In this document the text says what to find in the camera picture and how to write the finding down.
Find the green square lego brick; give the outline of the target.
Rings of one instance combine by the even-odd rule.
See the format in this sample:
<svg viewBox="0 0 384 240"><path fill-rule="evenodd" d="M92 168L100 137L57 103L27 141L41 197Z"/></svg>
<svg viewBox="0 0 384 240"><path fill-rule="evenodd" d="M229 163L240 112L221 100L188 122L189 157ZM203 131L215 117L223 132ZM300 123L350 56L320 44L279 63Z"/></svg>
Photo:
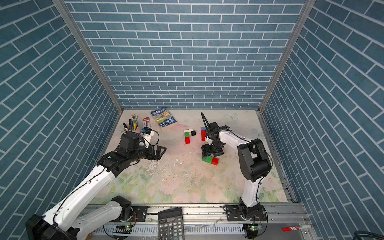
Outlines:
<svg viewBox="0 0 384 240"><path fill-rule="evenodd" d="M204 157L204 158L203 158L203 161L206 162L206 163L209 163L209 164L212 163L212 160L213 160L213 158L210 157L210 156L207 156L207 157Z"/></svg>

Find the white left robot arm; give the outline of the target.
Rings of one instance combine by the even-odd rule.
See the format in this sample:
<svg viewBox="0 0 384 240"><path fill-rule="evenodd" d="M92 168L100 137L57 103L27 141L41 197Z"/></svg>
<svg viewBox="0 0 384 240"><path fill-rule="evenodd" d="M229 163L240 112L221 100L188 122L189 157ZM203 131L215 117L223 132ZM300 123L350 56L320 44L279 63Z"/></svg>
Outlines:
<svg viewBox="0 0 384 240"><path fill-rule="evenodd" d="M158 161L166 148L150 143L155 131L142 134L125 132L114 151L103 155L90 174L63 200L42 216L33 215L26 222L29 240L82 240L104 224L117 220L135 221L131 201L122 196L112 198L104 206L80 216L91 200L123 170L140 160Z"/></svg>

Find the red base lego brick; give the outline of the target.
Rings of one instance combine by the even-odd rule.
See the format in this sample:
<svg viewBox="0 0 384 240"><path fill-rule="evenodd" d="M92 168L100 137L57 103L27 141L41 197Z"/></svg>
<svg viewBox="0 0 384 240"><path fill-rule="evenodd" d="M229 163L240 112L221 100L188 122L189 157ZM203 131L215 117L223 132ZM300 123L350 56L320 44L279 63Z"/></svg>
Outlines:
<svg viewBox="0 0 384 240"><path fill-rule="evenodd" d="M201 130L201 140L203 142L206 140L206 130Z"/></svg>

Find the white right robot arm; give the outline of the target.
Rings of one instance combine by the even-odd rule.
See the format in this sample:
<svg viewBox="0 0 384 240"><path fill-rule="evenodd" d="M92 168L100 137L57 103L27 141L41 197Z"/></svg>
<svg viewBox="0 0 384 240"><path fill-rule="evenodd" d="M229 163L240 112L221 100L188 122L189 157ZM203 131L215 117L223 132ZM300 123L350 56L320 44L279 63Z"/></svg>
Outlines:
<svg viewBox="0 0 384 240"><path fill-rule="evenodd" d="M238 151L240 170L246 179L245 188L238 206L234 208L226 205L224 211L228 221L235 221L241 217L245 221L260 222L268 220L268 213L260 203L261 186L273 167L263 142L260 139L244 138L231 130L228 126L220 127L216 122L209 123L201 114L206 130L205 142L202 146L202 159L211 160L224 154L224 146Z"/></svg>

